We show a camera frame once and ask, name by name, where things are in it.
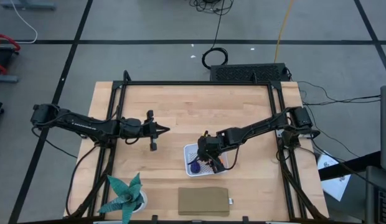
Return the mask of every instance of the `blue object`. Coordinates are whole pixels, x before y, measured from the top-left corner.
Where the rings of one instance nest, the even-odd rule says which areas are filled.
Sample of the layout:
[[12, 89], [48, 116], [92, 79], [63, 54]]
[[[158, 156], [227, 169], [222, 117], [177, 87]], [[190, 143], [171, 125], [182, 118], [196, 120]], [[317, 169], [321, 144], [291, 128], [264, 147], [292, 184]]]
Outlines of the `blue object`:
[[191, 164], [191, 172], [193, 174], [198, 174], [200, 172], [200, 164], [199, 164], [199, 162], [197, 160], [192, 162], [192, 164]]

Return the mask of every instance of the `white cable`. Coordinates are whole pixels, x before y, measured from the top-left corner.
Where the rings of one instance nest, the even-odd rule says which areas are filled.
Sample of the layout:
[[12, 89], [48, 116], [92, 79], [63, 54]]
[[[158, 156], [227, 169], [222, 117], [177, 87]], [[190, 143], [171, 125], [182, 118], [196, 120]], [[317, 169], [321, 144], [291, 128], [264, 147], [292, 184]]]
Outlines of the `white cable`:
[[19, 18], [27, 25], [29, 26], [34, 32], [35, 32], [35, 38], [33, 41], [30, 41], [30, 42], [16, 42], [18, 44], [33, 44], [37, 41], [37, 38], [38, 38], [38, 32], [28, 23], [26, 22], [23, 17], [20, 16], [19, 12], [17, 11], [16, 9], [16, 6], [14, 6], [14, 3], [13, 3], [13, 0], [11, 0], [11, 3], [13, 5], [13, 8], [14, 8], [14, 11], [16, 12], [16, 14], [19, 16]]

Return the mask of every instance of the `potted plant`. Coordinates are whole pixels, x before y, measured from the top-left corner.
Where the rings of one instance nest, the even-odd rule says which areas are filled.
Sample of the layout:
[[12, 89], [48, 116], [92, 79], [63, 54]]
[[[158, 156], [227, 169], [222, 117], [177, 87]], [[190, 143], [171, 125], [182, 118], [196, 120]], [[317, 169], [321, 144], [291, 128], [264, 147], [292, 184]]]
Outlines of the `potted plant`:
[[132, 213], [143, 210], [148, 202], [146, 194], [141, 191], [142, 184], [139, 173], [131, 180], [129, 186], [110, 175], [107, 176], [107, 179], [118, 197], [102, 206], [98, 212], [108, 213], [122, 210], [123, 224], [128, 224]]

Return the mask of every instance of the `plant pot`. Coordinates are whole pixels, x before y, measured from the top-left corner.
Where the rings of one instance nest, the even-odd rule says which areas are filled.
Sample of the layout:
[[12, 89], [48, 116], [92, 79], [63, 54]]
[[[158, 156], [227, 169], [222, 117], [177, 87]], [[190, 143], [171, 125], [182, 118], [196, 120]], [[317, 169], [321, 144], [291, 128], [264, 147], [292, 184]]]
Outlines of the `plant pot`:
[[142, 210], [144, 210], [144, 208], [146, 208], [146, 206], [148, 204], [148, 196], [143, 191], [141, 191], [141, 195], [143, 197], [144, 203], [141, 203], [140, 205], [137, 205], [132, 213], [136, 213], [136, 212], [142, 211]]

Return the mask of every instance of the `wooden table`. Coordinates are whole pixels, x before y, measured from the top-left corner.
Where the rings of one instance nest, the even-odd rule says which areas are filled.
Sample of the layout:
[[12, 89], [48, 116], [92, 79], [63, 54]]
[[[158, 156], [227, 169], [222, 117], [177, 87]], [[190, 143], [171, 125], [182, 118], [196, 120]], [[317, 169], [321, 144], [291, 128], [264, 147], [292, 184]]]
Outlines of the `wooden table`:
[[[282, 87], [286, 107], [302, 105], [297, 83], [282, 83]], [[89, 116], [105, 119], [110, 92], [111, 82], [96, 83]], [[117, 144], [113, 176], [129, 183], [140, 172], [142, 189], [148, 195], [146, 209], [133, 214], [132, 220], [150, 220], [152, 215], [158, 215], [159, 220], [240, 221], [243, 216], [248, 216], [250, 221], [287, 221], [282, 175], [275, 158], [274, 132], [247, 141], [240, 148], [235, 168], [224, 174], [189, 177], [185, 171], [183, 148], [186, 144], [196, 143], [205, 130], [215, 134], [225, 128], [246, 126], [270, 117], [268, 97], [264, 86], [128, 86], [124, 117], [144, 120], [147, 110], [154, 110], [155, 121], [171, 128], [158, 138], [156, 152], [149, 150], [149, 139], [140, 139], [134, 145], [126, 145], [119, 140]], [[302, 139], [301, 145], [312, 150], [307, 139]], [[78, 159], [92, 146], [91, 140], [82, 140]], [[92, 188], [98, 154], [99, 149], [96, 149], [77, 169], [68, 202], [71, 212], [77, 209]], [[235, 151], [228, 152], [229, 164], [234, 157]], [[319, 211], [328, 216], [313, 154], [297, 149], [296, 161], [304, 192]], [[230, 206], [228, 217], [178, 215], [179, 187], [210, 186], [229, 189], [229, 197], [233, 198], [234, 204]], [[97, 196], [96, 210], [100, 208], [102, 192], [100, 190]], [[296, 194], [292, 188], [291, 192], [295, 215], [299, 217]], [[108, 199], [115, 197], [111, 189]], [[106, 219], [120, 220], [121, 211], [107, 213]]]

